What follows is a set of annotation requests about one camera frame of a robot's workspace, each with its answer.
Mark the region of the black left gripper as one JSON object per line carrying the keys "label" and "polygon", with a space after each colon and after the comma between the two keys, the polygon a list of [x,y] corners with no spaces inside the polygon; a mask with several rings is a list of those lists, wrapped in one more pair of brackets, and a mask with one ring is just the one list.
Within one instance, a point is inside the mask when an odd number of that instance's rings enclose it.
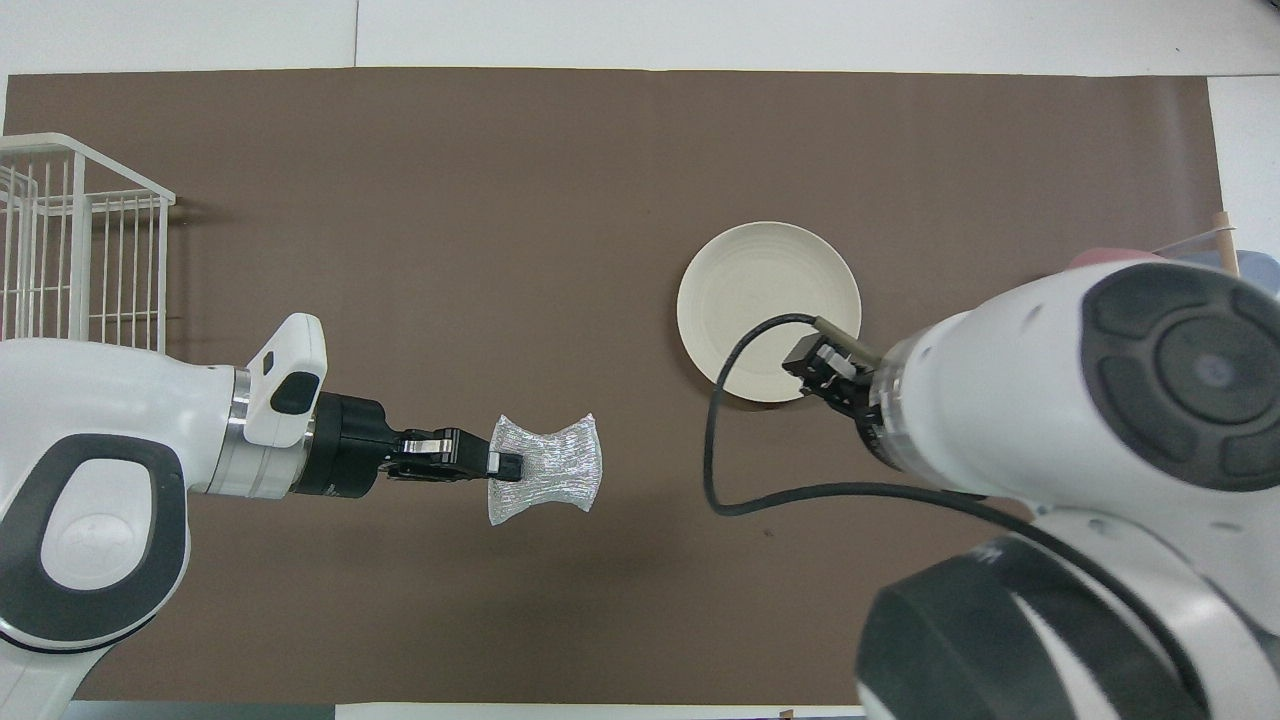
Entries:
{"label": "black left gripper", "polygon": [[297,495],[361,498],[379,477],[457,482],[524,479],[524,455],[490,452],[488,441],[456,427],[397,430],[370,398],[320,393]]}

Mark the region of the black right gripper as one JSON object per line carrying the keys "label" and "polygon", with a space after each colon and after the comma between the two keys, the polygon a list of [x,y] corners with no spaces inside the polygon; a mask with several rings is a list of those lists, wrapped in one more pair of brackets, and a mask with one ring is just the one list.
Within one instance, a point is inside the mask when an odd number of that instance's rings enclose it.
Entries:
{"label": "black right gripper", "polygon": [[883,356],[863,342],[810,333],[795,343],[782,369],[795,377],[803,397],[818,397],[855,421],[881,421],[881,406],[870,389]]}

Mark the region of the shiny crinkled snack packet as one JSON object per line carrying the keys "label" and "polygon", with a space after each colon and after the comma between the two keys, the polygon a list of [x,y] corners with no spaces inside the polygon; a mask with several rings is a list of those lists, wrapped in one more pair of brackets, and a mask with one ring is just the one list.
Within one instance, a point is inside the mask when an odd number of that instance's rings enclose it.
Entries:
{"label": "shiny crinkled snack packet", "polygon": [[521,459],[516,480],[488,482],[486,510],[493,527],[541,503],[566,503],[582,512],[593,509],[604,475],[593,414],[550,434],[532,433],[502,415],[492,432],[490,450]]}

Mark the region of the cream round plate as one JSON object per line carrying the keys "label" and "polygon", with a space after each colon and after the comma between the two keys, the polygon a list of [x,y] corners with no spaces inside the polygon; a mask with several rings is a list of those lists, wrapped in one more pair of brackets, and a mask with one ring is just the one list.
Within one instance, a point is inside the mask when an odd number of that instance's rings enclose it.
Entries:
{"label": "cream round plate", "polygon": [[687,355],[714,382],[731,348],[755,325],[801,313],[858,336],[863,302],[849,264],[822,237],[783,222],[753,222],[698,251],[681,278],[675,313]]}

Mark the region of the brown table mat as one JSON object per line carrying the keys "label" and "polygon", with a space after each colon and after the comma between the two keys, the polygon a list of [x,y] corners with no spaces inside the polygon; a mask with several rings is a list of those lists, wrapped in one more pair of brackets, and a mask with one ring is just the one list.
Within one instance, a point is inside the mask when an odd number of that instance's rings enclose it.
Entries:
{"label": "brown table mat", "polygon": [[692,256],[749,222],[837,249],[884,348],[1093,247],[1224,209],[1190,77],[337,69],[18,76],[174,191],[168,346],[241,364],[291,313],[393,427],[594,415],[591,511],[492,527],[485,487],[197,496],[186,578],[82,700],[852,705],[876,592],[993,527],[887,498],[719,518]]}

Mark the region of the blue plastic cup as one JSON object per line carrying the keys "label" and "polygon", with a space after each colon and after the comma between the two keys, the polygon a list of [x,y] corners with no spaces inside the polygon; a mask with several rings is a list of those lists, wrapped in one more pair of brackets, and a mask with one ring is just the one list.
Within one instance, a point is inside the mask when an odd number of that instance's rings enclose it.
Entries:
{"label": "blue plastic cup", "polygon": [[[1190,252],[1180,258],[1184,263],[1226,270],[1219,252]],[[1236,265],[1240,277],[1258,287],[1262,292],[1280,299],[1280,259],[1253,250],[1236,250]]]}

